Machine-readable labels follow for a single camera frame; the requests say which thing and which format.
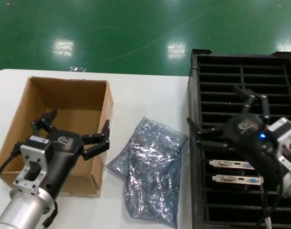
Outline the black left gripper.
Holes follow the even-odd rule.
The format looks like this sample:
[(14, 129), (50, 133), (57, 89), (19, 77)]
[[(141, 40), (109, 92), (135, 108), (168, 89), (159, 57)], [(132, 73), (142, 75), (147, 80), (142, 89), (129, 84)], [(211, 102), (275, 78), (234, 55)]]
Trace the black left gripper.
[(42, 189), (55, 200), (70, 172), (82, 155), (84, 160), (98, 156), (110, 148), (110, 120), (106, 120), (101, 133), (82, 135), (70, 131), (58, 130), (52, 122), (57, 116), (57, 109), (44, 113), (31, 123), (34, 135), (39, 135), (41, 129), (49, 133), (46, 138), (52, 141), (53, 157), (48, 163), (48, 172), (42, 182)]

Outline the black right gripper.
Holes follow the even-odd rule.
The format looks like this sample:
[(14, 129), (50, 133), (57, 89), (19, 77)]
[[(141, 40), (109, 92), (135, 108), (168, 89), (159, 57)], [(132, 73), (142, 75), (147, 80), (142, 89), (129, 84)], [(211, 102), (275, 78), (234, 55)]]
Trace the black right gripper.
[(234, 86), (233, 91), (244, 105), (241, 113), (231, 117), (223, 127), (200, 129), (190, 117), (187, 118), (197, 148), (214, 153), (227, 153), (229, 143), (261, 176), (282, 177), (283, 169), (277, 160), (277, 142), (270, 136), (267, 125), (263, 122), (270, 120), (267, 96), (238, 86)]

